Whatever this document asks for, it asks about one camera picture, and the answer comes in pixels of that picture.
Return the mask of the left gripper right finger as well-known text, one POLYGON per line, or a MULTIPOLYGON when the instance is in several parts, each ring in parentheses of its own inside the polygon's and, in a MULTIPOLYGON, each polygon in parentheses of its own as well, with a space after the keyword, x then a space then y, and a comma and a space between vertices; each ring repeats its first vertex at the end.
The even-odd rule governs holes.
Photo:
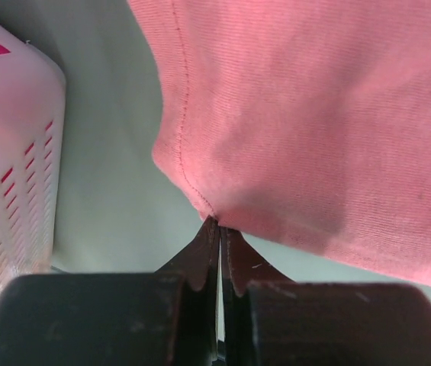
POLYGON ((228 365, 431 365, 431 302, 400 283, 301 283, 220 231, 228 365))

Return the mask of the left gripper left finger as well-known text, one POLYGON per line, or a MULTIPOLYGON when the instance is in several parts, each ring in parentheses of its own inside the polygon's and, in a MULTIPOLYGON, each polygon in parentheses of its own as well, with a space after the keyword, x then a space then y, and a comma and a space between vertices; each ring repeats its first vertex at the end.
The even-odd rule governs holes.
POLYGON ((220 228, 151 273, 29 274, 0 294, 0 365, 209 365, 220 228))

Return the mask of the salmon pink t shirt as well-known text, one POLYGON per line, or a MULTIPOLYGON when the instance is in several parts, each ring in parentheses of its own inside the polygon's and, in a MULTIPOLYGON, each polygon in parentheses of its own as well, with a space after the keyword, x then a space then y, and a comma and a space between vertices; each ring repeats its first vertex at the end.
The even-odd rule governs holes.
POLYGON ((431 286, 431 1, 132 1, 203 217, 431 286))

